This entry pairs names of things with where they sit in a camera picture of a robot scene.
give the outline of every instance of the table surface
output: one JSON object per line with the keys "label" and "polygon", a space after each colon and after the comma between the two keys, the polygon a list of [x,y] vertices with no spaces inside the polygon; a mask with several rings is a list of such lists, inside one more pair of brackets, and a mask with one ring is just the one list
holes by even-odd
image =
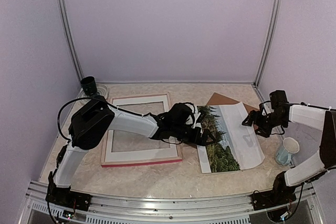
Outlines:
{"label": "table surface", "polygon": [[[205,105],[214,92],[258,108],[260,103],[248,84],[106,84],[109,97],[169,93],[171,103],[193,102]],[[66,119],[82,105],[77,102]],[[265,160],[259,166],[229,173],[202,174],[197,149],[181,144],[183,161],[133,167],[102,168],[102,142],[89,151],[79,165],[72,182],[73,190],[88,193],[140,198],[199,198],[250,193],[272,188],[273,181],[286,167],[275,162],[281,140],[278,136],[258,136]],[[42,171],[40,182],[48,183],[48,174],[55,169],[56,157],[66,141],[58,137]]]}

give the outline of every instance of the paper sheet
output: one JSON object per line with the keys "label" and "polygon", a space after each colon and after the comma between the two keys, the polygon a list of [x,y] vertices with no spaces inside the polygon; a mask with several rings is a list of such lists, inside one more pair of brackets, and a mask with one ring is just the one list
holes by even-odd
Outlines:
{"label": "paper sheet", "polygon": [[197,147],[202,173],[251,169],[263,162],[253,127],[241,125],[247,116],[243,103],[199,106],[202,109],[207,113],[202,126],[221,139],[218,144]]}

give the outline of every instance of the black container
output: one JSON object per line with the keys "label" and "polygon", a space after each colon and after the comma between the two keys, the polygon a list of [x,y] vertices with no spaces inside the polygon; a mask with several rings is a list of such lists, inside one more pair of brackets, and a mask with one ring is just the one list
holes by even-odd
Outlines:
{"label": "black container", "polygon": [[93,76],[87,76],[80,81],[84,94],[92,96],[97,93],[97,85]]}

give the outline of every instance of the landscape print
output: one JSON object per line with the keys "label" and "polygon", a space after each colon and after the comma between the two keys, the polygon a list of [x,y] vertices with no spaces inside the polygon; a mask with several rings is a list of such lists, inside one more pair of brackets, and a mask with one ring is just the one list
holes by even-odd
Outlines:
{"label": "landscape print", "polygon": [[233,172],[240,170],[234,145],[219,106],[198,106],[198,111],[205,116],[202,128],[209,129],[218,143],[206,146],[206,152],[212,173]]}

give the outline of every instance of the purple wall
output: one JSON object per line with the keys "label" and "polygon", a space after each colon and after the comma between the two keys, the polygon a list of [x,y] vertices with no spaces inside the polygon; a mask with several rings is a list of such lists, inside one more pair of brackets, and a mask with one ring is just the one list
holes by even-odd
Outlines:
{"label": "purple wall", "polygon": [[273,0],[66,0],[86,75],[98,81],[248,81]]}
{"label": "purple wall", "polygon": [[[282,0],[260,89],[265,98],[284,89],[290,102],[336,108],[336,0]],[[317,151],[321,133],[291,125],[300,142],[296,162]],[[336,219],[336,173],[314,183],[328,223]]]}
{"label": "purple wall", "polygon": [[0,6],[0,223],[14,223],[55,141],[58,109],[79,87],[56,0]]}

